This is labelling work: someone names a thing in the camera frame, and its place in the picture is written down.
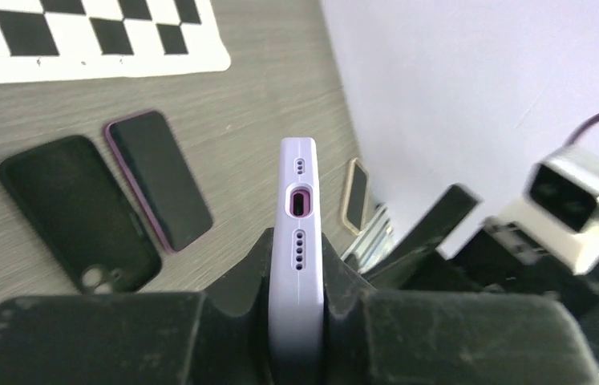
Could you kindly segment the black white checkerboard mat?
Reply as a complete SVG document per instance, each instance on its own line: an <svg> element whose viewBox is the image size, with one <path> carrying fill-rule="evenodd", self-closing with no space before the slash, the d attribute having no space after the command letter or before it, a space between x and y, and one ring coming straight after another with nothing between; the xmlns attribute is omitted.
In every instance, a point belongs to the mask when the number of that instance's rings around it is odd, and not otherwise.
<svg viewBox="0 0 599 385"><path fill-rule="evenodd" d="M0 1L0 84L225 71L208 1Z"/></svg>

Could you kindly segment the phone with white edge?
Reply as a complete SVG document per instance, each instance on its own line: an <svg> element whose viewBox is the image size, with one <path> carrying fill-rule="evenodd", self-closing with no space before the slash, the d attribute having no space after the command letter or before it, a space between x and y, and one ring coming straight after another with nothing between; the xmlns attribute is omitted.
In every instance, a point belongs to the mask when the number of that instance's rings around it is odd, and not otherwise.
<svg viewBox="0 0 599 385"><path fill-rule="evenodd" d="M276 384L317 384L324 284L317 150L310 137L281 141L269 272L269 365Z"/></svg>

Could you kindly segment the purple edged bare phone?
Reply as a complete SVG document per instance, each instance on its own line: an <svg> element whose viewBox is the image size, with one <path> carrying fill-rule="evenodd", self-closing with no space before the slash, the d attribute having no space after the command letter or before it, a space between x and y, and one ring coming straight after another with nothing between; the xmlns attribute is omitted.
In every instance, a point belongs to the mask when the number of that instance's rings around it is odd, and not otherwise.
<svg viewBox="0 0 599 385"><path fill-rule="evenodd" d="M208 232L213 217L162 112L107 124L104 136L161 245L178 253Z"/></svg>

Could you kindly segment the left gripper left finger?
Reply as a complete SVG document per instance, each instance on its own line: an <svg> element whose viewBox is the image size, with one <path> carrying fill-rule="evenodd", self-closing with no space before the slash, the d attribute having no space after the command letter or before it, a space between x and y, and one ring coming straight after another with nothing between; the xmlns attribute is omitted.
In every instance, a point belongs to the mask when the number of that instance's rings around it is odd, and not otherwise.
<svg viewBox="0 0 599 385"><path fill-rule="evenodd" d="M230 318L266 315L273 229L265 229L234 267L210 284L208 300Z"/></svg>

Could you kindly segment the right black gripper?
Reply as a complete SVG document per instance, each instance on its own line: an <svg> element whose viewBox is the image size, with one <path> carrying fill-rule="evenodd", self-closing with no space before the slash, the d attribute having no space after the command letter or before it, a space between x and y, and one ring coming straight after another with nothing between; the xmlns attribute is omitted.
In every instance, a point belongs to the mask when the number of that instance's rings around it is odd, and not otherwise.
<svg viewBox="0 0 599 385"><path fill-rule="evenodd" d="M363 278L377 289L403 288L479 203L480 198L465 186L451 185ZM574 274L517 223L487 218L450 262L485 291L558 301L576 319L599 361L599 289Z"/></svg>

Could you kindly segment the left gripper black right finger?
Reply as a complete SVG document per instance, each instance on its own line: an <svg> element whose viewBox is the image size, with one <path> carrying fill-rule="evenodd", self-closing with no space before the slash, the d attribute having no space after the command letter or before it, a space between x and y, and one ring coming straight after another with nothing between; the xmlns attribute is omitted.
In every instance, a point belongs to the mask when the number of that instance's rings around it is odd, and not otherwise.
<svg viewBox="0 0 599 385"><path fill-rule="evenodd" d="M346 318L357 307L362 294L374 289L339 257L324 233L322 269L326 310L330 319Z"/></svg>

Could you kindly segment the phone with pink edge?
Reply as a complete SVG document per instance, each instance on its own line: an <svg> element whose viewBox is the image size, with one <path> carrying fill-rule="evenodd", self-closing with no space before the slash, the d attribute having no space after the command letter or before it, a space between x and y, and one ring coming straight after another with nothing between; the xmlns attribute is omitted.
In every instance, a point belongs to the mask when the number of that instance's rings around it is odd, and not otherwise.
<svg viewBox="0 0 599 385"><path fill-rule="evenodd" d="M347 163L342 196L341 222L353 235L362 232L366 220L370 179L362 161L356 157Z"/></svg>

